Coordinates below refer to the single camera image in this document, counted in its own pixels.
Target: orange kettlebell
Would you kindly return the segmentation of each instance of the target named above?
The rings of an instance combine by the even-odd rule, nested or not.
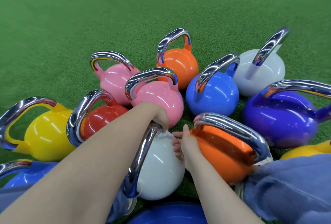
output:
[[[167,50],[167,47],[178,38],[184,37],[184,49]],[[178,28],[167,34],[159,43],[156,55],[156,67],[168,67],[172,69],[178,77],[178,89],[187,88],[190,81],[199,74],[199,66],[192,55],[191,36],[184,28]]]
[[[191,134],[198,140],[203,156],[229,185],[243,180],[253,164],[271,157],[260,134],[221,114],[198,115]]]

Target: purple kettlebell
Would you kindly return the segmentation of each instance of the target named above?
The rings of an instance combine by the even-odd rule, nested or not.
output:
[[[269,146],[298,147],[308,144],[318,125],[331,119],[331,105],[315,110],[296,91],[331,99],[331,85],[311,80],[282,80],[252,96],[243,111],[243,121],[256,130]]]

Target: yellow kettlebell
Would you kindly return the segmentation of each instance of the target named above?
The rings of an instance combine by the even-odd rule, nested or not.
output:
[[[321,153],[331,153],[331,141],[327,140],[316,145],[304,145],[294,148],[285,154],[280,159],[290,159],[301,156],[312,156]]]
[[[9,135],[10,127],[27,110],[44,106],[49,111],[36,117],[28,126],[24,141]],[[30,97],[10,108],[0,118],[0,147],[13,152],[28,154],[40,161],[60,161],[71,153],[74,147],[68,140],[66,126],[72,110],[44,97]]]

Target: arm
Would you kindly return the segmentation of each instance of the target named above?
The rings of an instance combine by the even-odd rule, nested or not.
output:
[[[183,132],[173,134],[182,138],[173,142],[174,151],[177,157],[184,158],[185,167],[192,175],[208,224],[264,223],[205,159],[187,125]]]
[[[166,110],[143,102],[68,155],[1,215],[6,224],[105,224],[151,121],[168,129]]]

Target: red kettlebell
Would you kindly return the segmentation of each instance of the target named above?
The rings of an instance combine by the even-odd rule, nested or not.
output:
[[[97,107],[87,115],[99,99],[103,99],[106,104]],[[67,137],[77,147],[102,127],[128,111],[119,105],[110,93],[99,89],[93,90],[71,113],[67,124]]]

